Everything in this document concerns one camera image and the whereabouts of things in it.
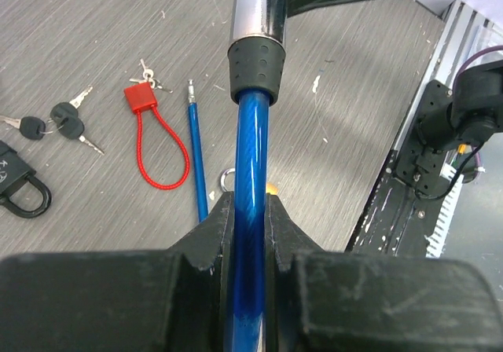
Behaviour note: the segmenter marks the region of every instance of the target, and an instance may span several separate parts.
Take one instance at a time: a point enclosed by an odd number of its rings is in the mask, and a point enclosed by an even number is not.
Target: black rubber grip
[[[239,93],[247,89],[264,90],[270,104],[277,101],[285,65],[285,50],[280,43],[261,36],[235,42],[227,53],[230,71],[230,96],[238,103]]]

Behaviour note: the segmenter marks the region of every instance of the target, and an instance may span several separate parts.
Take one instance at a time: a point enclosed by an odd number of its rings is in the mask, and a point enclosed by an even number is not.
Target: yellow object
[[[271,185],[270,183],[266,183],[266,193],[270,193],[271,195],[277,195],[278,189],[275,185]]]

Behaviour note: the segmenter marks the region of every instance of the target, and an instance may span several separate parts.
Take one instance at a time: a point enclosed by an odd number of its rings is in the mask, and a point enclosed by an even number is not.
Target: white paint chip
[[[320,78],[321,75],[317,75],[313,81],[313,93],[316,93],[316,91],[318,90],[318,85],[320,84]]]

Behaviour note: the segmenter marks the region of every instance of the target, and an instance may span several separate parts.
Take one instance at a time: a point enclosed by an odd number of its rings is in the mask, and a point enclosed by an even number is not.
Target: black cable
[[[450,181],[449,187],[447,188],[447,190],[445,192],[443,192],[441,195],[438,195],[438,196],[424,196],[421,193],[419,193],[419,191],[417,190],[417,188],[415,188],[414,189],[414,195],[416,195],[416,198],[419,199],[419,200],[436,201],[436,200],[441,200],[444,197],[446,197],[447,195],[449,195],[449,193],[453,190],[454,186],[456,185],[457,180],[459,179],[459,177],[463,173],[464,167],[468,164],[468,162],[473,157],[475,157],[475,154],[477,154],[480,151],[480,149],[482,149],[483,146],[484,146],[484,144],[481,144],[481,145],[477,146],[468,155],[468,157],[466,157],[464,159],[463,163],[457,168],[456,174],[454,174],[452,180]]]

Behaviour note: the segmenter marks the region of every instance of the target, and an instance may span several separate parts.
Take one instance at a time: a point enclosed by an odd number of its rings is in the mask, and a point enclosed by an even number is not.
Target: red cable lock
[[[189,154],[187,153],[187,149],[183,145],[182,140],[178,137],[178,135],[171,129],[171,127],[163,120],[162,116],[159,114],[157,110],[157,99],[150,87],[148,82],[139,83],[137,85],[133,85],[131,87],[127,87],[124,89],[124,95],[126,95],[127,103],[131,107],[131,111],[137,116],[138,121],[138,139],[136,144],[136,157],[138,161],[138,169],[140,169],[141,175],[143,178],[153,187],[157,189],[169,190],[176,189],[180,185],[185,182],[187,176],[190,171],[190,161]],[[154,115],[156,116],[159,123],[164,127],[164,129],[170,134],[170,136],[175,140],[183,153],[183,158],[185,160],[185,170],[183,171],[183,175],[176,183],[172,185],[161,185],[157,183],[153,179],[149,177],[147,171],[143,166],[143,159],[141,157],[141,133],[142,133],[142,122],[141,122],[141,113],[144,111],[152,110]]]

